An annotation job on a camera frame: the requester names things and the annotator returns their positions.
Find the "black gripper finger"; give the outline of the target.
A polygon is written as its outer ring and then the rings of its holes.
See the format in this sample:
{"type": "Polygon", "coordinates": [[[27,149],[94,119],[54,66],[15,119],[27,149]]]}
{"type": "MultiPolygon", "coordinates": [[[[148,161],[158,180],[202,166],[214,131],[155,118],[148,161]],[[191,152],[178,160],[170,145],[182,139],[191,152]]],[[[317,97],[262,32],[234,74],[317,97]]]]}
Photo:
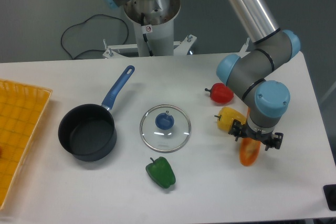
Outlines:
{"type": "Polygon", "coordinates": [[[265,151],[268,151],[270,148],[279,150],[281,148],[283,137],[284,134],[280,132],[269,135],[264,141],[265,151]]]}
{"type": "Polygon", "coordinates": [[[234,136],[235,141],[238,141],[239,138],[246,138],[247,134],[245,124],[242,124],[241,121],[234,119],[228,134],[234,136]]]}

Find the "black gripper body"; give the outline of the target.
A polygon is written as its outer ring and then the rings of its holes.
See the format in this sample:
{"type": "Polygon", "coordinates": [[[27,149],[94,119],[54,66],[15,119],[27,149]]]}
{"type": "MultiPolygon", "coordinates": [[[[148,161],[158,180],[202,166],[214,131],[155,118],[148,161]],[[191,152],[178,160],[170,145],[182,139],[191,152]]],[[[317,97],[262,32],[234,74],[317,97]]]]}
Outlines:
{"type": "Polygon", "coordinates": [[[254,131],[248,124],[245,124],[243,127],[244,137],[251,138],[256,141],[264,143],[272,138],[272,133],[265,133],[262,130],[254,131]]]}

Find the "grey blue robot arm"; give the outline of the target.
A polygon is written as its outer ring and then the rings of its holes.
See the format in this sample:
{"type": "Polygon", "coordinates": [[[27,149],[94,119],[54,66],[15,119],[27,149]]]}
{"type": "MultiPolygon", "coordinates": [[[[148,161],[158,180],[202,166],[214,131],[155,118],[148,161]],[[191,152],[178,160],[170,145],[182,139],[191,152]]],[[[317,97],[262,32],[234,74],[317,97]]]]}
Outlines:
{"type": "MultiPolygon", "coordinates": [[[[139,56],[174,53],[173,20],[180,0],[105,0],[111,8],[123,7],[134,24],[139,56]]],[[[244,57],[226,56],[216,74],[250,108],[246,123],[235,120],[229,133],[249,137],[266,148],[280,149],[282,133],[274,131],[290,101],[288,88],[266,77],[300,51],[299,38],[282,30],[264,0],[229,0],[255,49],[244,57]]]]}

